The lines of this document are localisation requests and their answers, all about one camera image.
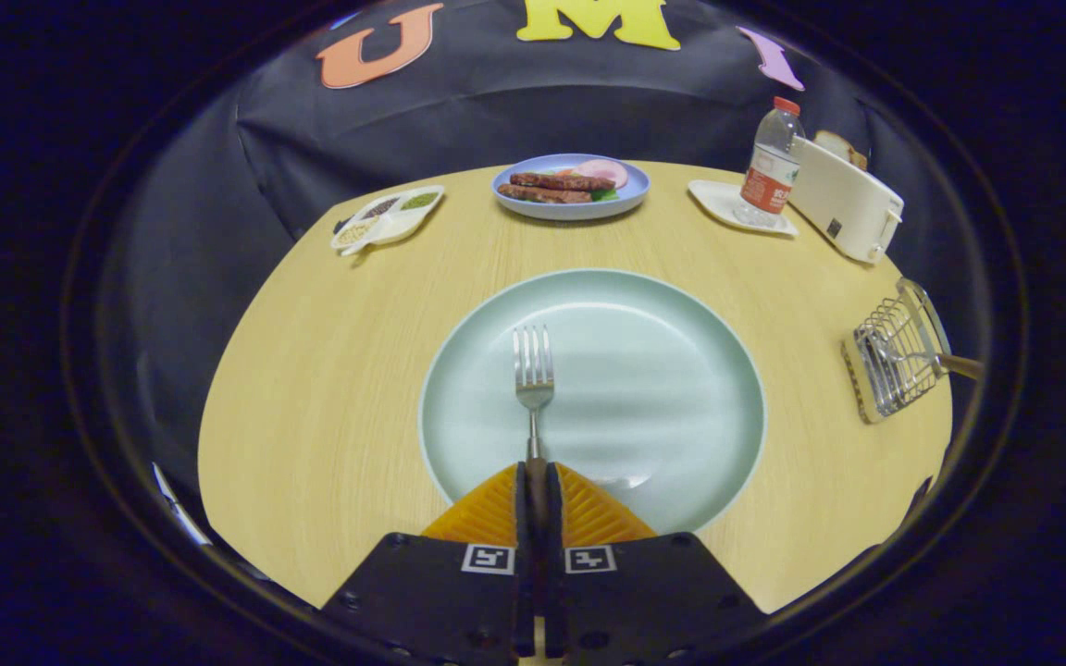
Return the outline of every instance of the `round table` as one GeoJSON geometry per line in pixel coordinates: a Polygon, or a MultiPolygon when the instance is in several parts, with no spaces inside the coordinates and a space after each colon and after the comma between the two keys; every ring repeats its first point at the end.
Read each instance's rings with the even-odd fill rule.
{"type": "MultiPolygon", "coordinates": [[[[550,223],[490,191],[502,165],[400,185],[445,185],[405,241],[339,257],[335,224],[385,193],[339,204],[284,258],[237,326],[199,428],[208,522],[243,557],[322,606],[390,531],[447,508],[418,443],[418,401],[448,334],[510,283],[555,270],[629,270],[710,306],[753,355],[768,400],[761,462],[699,538],[764,612],[824,582],[900,526],[939,472],[947,380],[879,424],[859,418],[841,340],[900,271],[842,257],[794,208],[796,239],[716,222],[694,179],[741,174],[635,161],[652,189],[626,214],[550,223]]],[[[515,443],[523,451],[523,439],[515,443]]]]}

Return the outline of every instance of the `fork tines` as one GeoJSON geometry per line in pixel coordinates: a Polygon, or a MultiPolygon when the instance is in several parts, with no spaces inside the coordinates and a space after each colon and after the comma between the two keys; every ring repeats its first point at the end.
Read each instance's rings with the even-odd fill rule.
{"type": "Polygon", "coordinates": [[[553,355],[550,354],[550,329],[542,326],[513,328],[513,371],[517,387],[553,384],[553,355]]]}

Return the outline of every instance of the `orange letter u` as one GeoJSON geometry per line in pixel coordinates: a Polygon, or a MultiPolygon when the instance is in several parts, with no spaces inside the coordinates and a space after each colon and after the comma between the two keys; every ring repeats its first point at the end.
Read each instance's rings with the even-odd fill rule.
{"type": "Polygon", "coordinates": [[[402,44],[395,51],[384,59],[371,63],[360,59],[360,49],[365,38],[372,34],[369,27],[358,33],[328,46],[314,55],[320,60],[320,77],[326,87],[352,87],[367,83],[377,77],[394,72],[409,65],[418,56],[426,52],[433,39],[433,13],[443,7],[442,3],[426,4],[425,7],[410,10],[389,19],[391,25],[402,27],[402,44]]]}

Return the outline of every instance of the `water bottle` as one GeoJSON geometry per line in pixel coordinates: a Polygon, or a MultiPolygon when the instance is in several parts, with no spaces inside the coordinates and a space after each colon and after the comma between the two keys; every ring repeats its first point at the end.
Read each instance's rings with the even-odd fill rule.
{"type": "Polygon", "coordinates": [[[782,97],[774,98],[773,103],[775,109],[759,123],[752,167],[743,181],[740,200],[732,208],[736,218],[752,227],[775,228],[781,224],[779,211],[788,201],[796,170],[801,168],[792,156],[792,137],[804,139],[798,118],[801,109],[782,97]]]}

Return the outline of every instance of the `wire rack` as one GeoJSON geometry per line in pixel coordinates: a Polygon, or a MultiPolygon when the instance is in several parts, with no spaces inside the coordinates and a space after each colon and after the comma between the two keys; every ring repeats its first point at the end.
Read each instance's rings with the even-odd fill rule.
{"type": "Polygon", "coordinates": [[[901,278],[900,296],[883,298],[842,342],[859,413],[872,423],[904,409],[947,374],[939,354],[952,354],[936,308],[921,286],[901,278]]]}

